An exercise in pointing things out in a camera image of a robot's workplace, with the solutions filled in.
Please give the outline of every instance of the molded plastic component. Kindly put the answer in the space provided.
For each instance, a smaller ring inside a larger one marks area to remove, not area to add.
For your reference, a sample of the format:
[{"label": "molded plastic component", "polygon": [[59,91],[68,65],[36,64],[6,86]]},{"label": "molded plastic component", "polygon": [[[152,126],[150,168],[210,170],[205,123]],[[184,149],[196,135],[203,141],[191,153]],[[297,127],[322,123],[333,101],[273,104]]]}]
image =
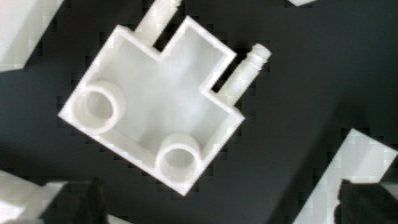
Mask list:
[{"label": "molded plastic component", "polygon": [[271,51],[257,44],[214,92],[235,52],[187,17],[154,48],[180,1],[159,0],[136,32],[118,26],[59,116],[187,194],[244,121],[235,108]]},{"label": "molded plastic component", "polygon": [[[65,182],[52,182],[42,187],[0,171],[0,224],[36,224],[31,217],[38,217],[49,209],[65,184]],[[109,224],[132,223],[109,215]]]},{"label": "molded plastic component", "polygon": [[398,152],[353,129],[303,207],[296,224],[335,224],[344,179],[379,183]]},{"label": "molded plastic component", "polygon": [[22,69],[63,0],[0,1],[0,72]]},{"label": "molded plastic component", "polygon": [[290,0],[290,2],[296,4],[296,6],[303,6],[315,2],[317,0]]}]

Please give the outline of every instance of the dark surface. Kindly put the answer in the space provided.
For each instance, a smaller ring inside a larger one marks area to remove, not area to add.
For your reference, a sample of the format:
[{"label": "dark surface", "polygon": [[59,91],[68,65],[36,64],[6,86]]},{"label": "dark surface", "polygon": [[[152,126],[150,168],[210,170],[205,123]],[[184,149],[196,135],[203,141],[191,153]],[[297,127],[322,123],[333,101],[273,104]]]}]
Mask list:
[{"label": "dark surface", "polygon": [[340,203],[337,224],[398,223],[398,200],[383,184],[344,183]]},{"label": "dark surface", "polygon": [[0,168],[40,184],[102,178],[136,224],[292,223],[349,128],[398,143],[398,1],[186,0],[175,22],[191,15],[242,56],[257,42],[274,53],[186,198],[58,119],[114,27],[136,28],[152,2],[67,0],[27,68],[0,74]]}]

